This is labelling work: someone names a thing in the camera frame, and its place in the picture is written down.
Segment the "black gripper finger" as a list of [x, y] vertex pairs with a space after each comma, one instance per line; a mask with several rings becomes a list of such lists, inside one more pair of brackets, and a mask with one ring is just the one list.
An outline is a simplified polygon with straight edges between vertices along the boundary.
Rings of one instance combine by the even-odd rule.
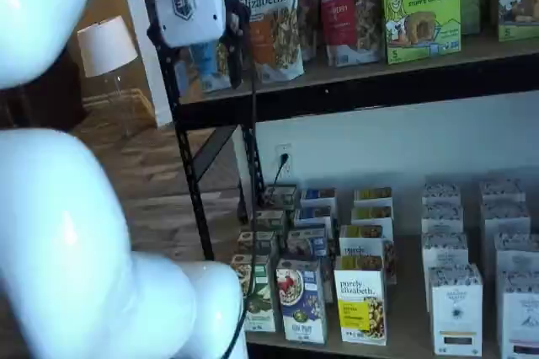
[[248, 44], [249, 9], [239, 0], [224, 0], [225, 29], [219, 41], [227, 50], [227, 68], [232, 88], [243, 79], [243, 51]]

